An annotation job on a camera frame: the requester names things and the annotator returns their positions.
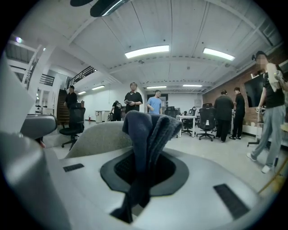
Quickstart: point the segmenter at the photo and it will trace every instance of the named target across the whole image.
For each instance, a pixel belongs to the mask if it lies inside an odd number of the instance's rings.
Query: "blue t-shirt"
[[[149,110],[149,113],[160,114],[162,101],[159,98],[151,97],[149,98],[147,104],[152,106],[152,108],[154,109],[154,111]]]

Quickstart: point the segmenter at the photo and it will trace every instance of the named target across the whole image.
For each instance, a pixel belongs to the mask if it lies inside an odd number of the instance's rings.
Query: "gray floor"
[[[85,121],[85,128],[94,125],[96,125],[95,122]],[[199,140],[197,137],[190,137],[188,134],[183,133],[181,138],[170,140],[166,144],[166,147],[210,159],[232,172],[255,191],[259,191],[275,173],[274,171],[270,171],[267,174],[261,172],[261,168],[264,166],[267,158],[267,150],[260,154],[257,162],[252,162],[246,157],[246,153],[251,152],[256,147],[256,145],[247,147],[247,143],[252,141],[254,141],[253,137],[243,135],[242,140],[227,139],[225,143],[221,143],[220,140],[215,139],[211,142],[209,139]],[[70,144],[64,148],[59,145],[47,148],[46,151],[53,151],[59,159],[62,159],[68,154],[69,148]],[[275,170],[280,167],[286,157],[288,157],[288,153],[281,150],[279,162]],[[261,195],[266,196],[272,192],[273,190],[270,186]]]

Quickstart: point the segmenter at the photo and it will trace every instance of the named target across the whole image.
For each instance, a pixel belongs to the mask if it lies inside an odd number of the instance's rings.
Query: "gray cushion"
[[[95,155],[132,146],[132,141],[122,131],[122,126],[123,121],[113,121],[84,130],[65,158]]]

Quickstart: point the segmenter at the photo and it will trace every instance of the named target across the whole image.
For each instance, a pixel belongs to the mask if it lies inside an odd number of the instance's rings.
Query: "gray jeans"
[[[256,158],[262,152],[271,136],[271,146],[266,160],[266,165],[269,167],[273,166],[273,162],[280,152],[282,140],[282,130],[280,126],[284,123],[284,119],[285,106],[266,109],[263,119],[264,127],[261,140],[257,148],[252,152],[252,158]]]

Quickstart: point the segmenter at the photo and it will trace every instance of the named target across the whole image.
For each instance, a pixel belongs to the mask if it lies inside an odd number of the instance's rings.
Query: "backpack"
[[[114,114],[113,113],[109,113],[108,121],[114,121]]]

